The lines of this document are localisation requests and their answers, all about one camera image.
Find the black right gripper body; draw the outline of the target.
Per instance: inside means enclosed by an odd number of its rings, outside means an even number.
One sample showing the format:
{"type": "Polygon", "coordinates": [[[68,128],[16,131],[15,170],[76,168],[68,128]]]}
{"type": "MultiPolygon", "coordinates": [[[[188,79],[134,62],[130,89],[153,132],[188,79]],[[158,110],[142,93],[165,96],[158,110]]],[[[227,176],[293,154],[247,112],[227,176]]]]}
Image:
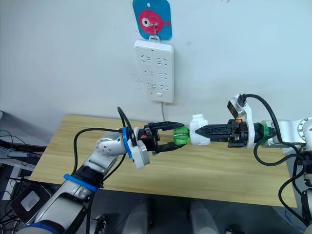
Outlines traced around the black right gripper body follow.
{"type": "Polygon", "coordinates": [[[248,127],[241,119],[230,119],[228,124],[232,132],[228,139],[228,148],[243,148],[248,143],[248,127]]]}

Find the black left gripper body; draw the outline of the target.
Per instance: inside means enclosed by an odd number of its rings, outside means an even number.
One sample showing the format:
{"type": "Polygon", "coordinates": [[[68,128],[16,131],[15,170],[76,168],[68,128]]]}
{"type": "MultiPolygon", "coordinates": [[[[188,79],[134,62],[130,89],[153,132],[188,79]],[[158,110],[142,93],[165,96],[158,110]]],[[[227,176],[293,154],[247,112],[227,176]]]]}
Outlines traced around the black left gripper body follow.
{"type": "Polygon", "coordinates": [[[158,154],[160,137],[154,123],[148,123],[142,129],[139,129],[138,139],[144,143],[148,152],[151,152],[152,155],[158,154]]]}

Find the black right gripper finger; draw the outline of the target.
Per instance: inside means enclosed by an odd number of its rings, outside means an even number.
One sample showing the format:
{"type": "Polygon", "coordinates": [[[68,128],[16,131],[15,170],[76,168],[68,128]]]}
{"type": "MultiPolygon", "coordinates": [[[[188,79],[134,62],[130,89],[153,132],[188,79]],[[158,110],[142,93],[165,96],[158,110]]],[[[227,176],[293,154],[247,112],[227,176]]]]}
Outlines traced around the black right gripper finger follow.
{"type": "Polygon", "coordinates": [[[209,135],[211,142],[228,142],[229,138],[229,135],[209,135]]]}
{"type": "Polygon", "coordinates": [[[195,130],[201,136],[229,136],[230,126],[228,124],[209,124],[195,130]]]}

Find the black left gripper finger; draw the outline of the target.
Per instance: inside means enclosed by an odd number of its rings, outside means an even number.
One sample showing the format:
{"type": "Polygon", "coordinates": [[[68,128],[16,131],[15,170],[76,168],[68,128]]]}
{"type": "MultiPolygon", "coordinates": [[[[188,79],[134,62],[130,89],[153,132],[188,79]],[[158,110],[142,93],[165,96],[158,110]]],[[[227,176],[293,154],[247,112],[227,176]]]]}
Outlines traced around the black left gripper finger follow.
{"type": "Polygon", "coordinates": [[[162,152],[174,151],[184,146],[185,144],[176,145],[174,142],[168,142],[167,144],[158,145],[156,148],[156,154],[159,154],[162,152]]]}
{"type": "Polygon", "coordinates": [[[168,130],[177,129],[183,126],[184,124],[179,123],[179,122],[163,121],[163,122],[151,123],[150,128],[153,131],[158,131],[158,130],[168,131],[168,130]]]}

